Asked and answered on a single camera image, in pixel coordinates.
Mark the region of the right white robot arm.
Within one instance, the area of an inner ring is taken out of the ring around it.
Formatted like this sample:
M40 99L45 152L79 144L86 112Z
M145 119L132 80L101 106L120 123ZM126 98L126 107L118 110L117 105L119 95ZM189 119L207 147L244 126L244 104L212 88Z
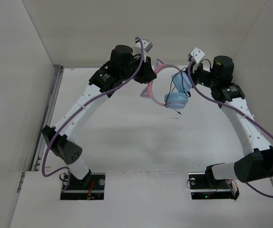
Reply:
M190 56L187 75L193 87L210 88L208 100L217 104L230 121L243 150L243 158L232 163L220 163L206 168L204 181L215 187L221 180L248 183L273 177L273 146L270 136L251 115L241 87L233 83L234 63L228 56L216 56L209 71L203 69L197 56Z

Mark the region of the pink blue cat-ear headphones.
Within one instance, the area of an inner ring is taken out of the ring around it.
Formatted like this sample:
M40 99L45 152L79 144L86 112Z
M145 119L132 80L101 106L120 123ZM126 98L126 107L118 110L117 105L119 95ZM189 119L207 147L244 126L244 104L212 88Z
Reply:
M190 90L192 88L192 84L188 75L184 72L184 68L179 68L174 64L167 64L160 59L156 60L154 66L155 74L158 74L160 71L167 68L176 69L177 72L171 76L169 92L165 94L164 102L159 102L155 98L152 89L153 81L147 84L147 86L141 92L140 97L151 99L154 103L172 110L177 111L184 109L188 103L188 99L191 97Z

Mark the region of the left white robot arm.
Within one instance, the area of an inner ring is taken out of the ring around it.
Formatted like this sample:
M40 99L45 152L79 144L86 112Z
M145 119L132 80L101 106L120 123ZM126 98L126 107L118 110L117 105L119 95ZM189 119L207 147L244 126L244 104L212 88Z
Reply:
M146 84L156 79L147 53L153 44L149 40L137 41L133 47L117 45L109 61L89 79L89 83L69 112L52 127L46 125L42 134L47 151L65 163L65 169L79 188L86 188L91 181L91 171L81 157L82 148L75 141L85 123L116 90L135 80Z

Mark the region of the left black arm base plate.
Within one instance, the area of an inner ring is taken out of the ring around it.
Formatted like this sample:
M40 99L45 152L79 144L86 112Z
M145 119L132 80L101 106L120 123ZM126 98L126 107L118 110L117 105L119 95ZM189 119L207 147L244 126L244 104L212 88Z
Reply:
M70 176L69 185L66 188L68 174L59 175L62 181L61 200L103 200L105 188L105 173L92 173L86 186L83 186L73 175Z

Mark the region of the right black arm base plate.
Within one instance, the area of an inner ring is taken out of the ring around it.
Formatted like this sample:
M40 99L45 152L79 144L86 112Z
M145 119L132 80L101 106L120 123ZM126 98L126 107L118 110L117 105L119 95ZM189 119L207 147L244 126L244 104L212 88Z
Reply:
M189 172L186 186L193 200L237 200L240 195L235 180L208 183L204 172Z

